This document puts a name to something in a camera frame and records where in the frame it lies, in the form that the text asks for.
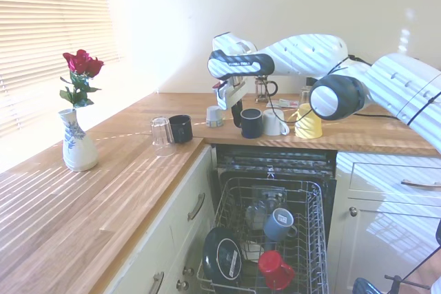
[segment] small white cup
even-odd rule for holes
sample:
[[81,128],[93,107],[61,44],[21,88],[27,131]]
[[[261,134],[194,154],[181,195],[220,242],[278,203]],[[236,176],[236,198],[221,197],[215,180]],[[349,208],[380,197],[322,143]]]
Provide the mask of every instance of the small white cup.
[[223,112],[219,106],[207,107],[207,120],[208,127],[221,127],[223,125]]
[[280,109],[267,109],[263,112],[263,134],[267,136],[279,136],[281,134],[287,135],[289,133],[288,125],[281,120],[279,120],[274,112],[279,118],[285,120],[285,116]]

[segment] blue floral pattern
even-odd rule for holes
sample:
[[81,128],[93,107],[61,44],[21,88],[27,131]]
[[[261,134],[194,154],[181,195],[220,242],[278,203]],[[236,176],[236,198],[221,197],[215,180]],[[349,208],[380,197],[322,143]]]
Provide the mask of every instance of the blue floral pattern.
[[68,143],[68,149],[72,149],[75,146],[75,139],[83,140],[85,132],[80,128],[78,122],[68,122],[65,126],[64,140]]

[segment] flower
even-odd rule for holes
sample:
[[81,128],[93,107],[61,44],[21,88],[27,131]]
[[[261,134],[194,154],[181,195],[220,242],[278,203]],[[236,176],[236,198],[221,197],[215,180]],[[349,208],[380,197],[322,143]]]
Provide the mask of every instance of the flower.
[[89,56],[85,50],[76,51],[76,55],[70,53],[63,53],[64,58],[68,62],[68,66],[71,72],[76,72],[78,75],[84,74],[88,68],[89,61],[93,59]]
[[88,98],[88,94],[99,91],[96,87],[90,87],[89,78],[94,78],[101,70],[104,62],[93,59],[85,50],[76,51],[76,55],[63,53],[63,57],[68,62],[70,70],[70,81],[64,77],[60,79],[72,86],[65,86],[65,90],[60,91],[60,97],[69,101],[73,108],[93,105],[93,101]]
[[90,78],[94,78],[99,71],[101,70],[101,67],[103,67],[104,62],[98,60],[98,58],[92,59],[88,61],[88,68],[86,70],[86,75]]

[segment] black mug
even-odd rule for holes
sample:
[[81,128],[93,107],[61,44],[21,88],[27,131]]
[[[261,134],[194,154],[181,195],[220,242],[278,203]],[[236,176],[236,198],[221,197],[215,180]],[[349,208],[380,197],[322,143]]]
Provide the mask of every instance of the black mug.
[[259,109],[244,109],[240,112],[240,127],[242,128],[242,137],[254,139],[262,136],[263,119],[262,112]]
[[176,115],[169,118],[175,143],[186,143],[193,139],[192,118],[188,115]]

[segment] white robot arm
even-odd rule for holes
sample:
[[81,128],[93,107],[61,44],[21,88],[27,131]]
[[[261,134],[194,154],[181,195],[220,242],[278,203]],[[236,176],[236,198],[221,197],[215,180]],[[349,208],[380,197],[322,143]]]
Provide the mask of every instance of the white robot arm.
[[345,42],[331,35],[304,34],[257,51],[231,33],[214,38],[208,69],[218,104],[232,108],[237,123],[246,76],[303,75],[317,78],[313,111],[325,120],[347,117],[377,103],[441,152],[441,72],[402,54],[388,54],[372,66],[349,58]]

